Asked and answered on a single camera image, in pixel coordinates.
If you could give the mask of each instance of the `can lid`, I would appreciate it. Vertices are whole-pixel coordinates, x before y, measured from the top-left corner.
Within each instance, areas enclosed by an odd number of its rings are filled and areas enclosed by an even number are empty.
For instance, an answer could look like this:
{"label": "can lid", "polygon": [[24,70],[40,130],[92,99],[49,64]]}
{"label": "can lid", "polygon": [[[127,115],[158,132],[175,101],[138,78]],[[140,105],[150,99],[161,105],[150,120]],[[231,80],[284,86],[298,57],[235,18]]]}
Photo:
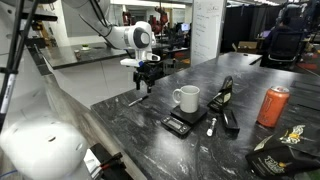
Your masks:
{"label": "can lid", "polygon": [[280,92],[280,93],[288,93],[289,89],[283,86],[272,86],[271,90],[275,92]]}

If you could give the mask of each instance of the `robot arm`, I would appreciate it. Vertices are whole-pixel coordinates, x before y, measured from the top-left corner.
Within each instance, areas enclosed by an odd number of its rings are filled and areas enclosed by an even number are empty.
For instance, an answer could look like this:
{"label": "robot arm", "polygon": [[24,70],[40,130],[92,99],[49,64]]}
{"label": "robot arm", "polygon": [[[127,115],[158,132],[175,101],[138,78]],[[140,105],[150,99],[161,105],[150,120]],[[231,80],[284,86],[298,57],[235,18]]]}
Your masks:
{"label": "robot arm", "polygon": [[115,49],[134,49],[136,59],[124,59],[122,65],[140,67],[144,61],[159,61],[152,54],[152,30],[146,22],[134,26],[118,27],[109,23],[96,0],[63,0],[75,9],[83,21],[102,36],[107,44]]}

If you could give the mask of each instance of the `black marble table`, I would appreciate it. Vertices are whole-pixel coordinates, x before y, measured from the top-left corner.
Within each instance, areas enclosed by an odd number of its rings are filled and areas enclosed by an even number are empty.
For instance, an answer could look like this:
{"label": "black marble table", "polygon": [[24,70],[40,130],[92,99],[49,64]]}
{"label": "black marble table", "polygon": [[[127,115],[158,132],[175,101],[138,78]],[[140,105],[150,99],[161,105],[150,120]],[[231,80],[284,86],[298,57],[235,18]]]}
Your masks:
{"label": "black marble table", "polygon": [[[319,93],[291,87],[293,81],[320,85],[320,79],[249,66],[251,60],[254,60],[252,56],[225,54],[158,80],[150,97],[135,106],[128,107],[128,104],[144,96],[144,90],[128,91],[94,104],[91,109],[148,179],[259,179],[249,169],[246,154],[279,129],[320,120],[319,111],[287,104],[276,128],[257,124],[256,117],[267,89],[282,85],[292,94],[320,100]],[[176,106],[172,100],[175,89],[190,84],[198,86],[200,103],[206,105],[228,75],[232,75],[234,86],[227,108],[233,110],[241,128],[236,138],[225,132],[220,121],[213,136],[206,135],[209,127],[206,119],[212,119],[212,111],[185,139],[162,127],[160,120]]]}
{"label": "black marble table", "polygon": [[[82,45],[74,45],[41,49],[41,53],[54,70],[127,56],[126,51],[107,48],[105,43],[92,43],[88,45],[90,47],[90,50],[88,51],[80,50]],[[168,44],[157,43],[152,45],[153,50],[165,49],[168,47]],[[74,50],[80,50],[80,60],[76,59]]]}

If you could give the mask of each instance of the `orange can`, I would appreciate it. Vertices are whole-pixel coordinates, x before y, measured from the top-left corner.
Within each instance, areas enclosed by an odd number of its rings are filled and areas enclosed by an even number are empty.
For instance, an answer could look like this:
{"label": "orange can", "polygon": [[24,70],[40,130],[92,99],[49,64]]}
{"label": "orange can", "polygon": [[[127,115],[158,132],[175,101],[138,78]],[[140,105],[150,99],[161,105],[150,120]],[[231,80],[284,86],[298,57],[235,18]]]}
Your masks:
{"label": "orange can", "polygon": [[275,127],[289,96],[288,88],[272,86],[268,89],[257,121],[266,127]]}

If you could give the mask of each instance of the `whiteboard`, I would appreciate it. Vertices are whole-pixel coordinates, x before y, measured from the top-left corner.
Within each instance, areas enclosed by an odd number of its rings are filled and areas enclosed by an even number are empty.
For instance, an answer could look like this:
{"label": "whiteboard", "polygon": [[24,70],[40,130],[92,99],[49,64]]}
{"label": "whiteboard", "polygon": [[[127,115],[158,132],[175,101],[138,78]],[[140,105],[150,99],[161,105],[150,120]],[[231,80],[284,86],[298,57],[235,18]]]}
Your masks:
{"label": "whiteboard", "polygon": [[216,58],[220,51],[227,0],[194,0],[191,65]]}

